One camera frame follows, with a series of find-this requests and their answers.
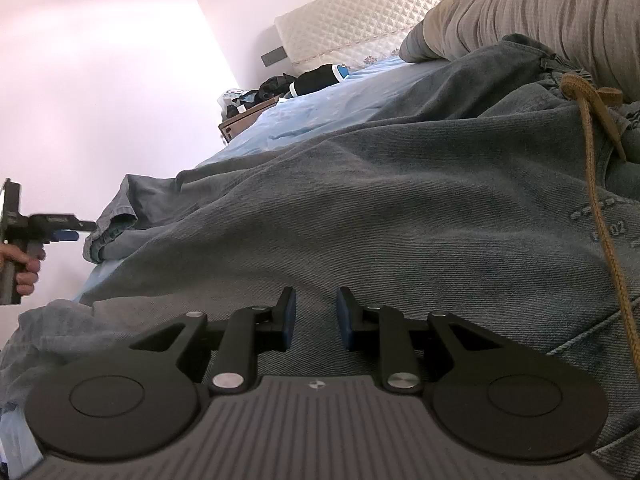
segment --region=quilted headboard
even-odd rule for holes
[[[352,70],[394,56],[441,0],[316,0],[275,19],[295,75],[325,63]]]

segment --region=bed sheet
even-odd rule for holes
[[[319,92],[289,99],[268,109],[228,146],[198,167],[228,158],[268,152],[294,142],[333,132],[370,119],[390,99],[449,61],[437,59],[408,64],[394,56],[358,70],[339,84]],[[123,260],[96,266],[74,298],[102,282]]]

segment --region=brown drawstring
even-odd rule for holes
[[[615,88],[596,89],[585,79],[575,73],[567,73],[562,76],[560,81],[560,90],[569,99],[578,101],[580,108],[580,116],[582,118],[582,130],[584,133],[584,153],[586,158],[586,179],[587,189],[589,191],[589,202],[591,203],[591,211],[593,212],[593,220],[596,224],[600,243],[604,252],[611,279],[616,288],[618,295],[618,304],[620,305],[620,314],[625,325],[626,339],[631,350],[631,356],[636,368],[636,374],[640,379],[640,337],[638,336],[638,327],[634,319],[629,293],[626,290],[625,275],[613,248],[613,241],[609,236],[609,231],[602,216],[600,208],[600,200],[598,199],[598,191],[596,188],[596,157],[593,147],[593,127],[591,124],[592,110],[599,118],[600,124],[604,127],[609,140],[616,147],[618,156],[623,162],[626,162],[625,150],[620,141],[620,133],[616,127],[605,102],[610,106],[619,106],[622,104],[622,92]]]

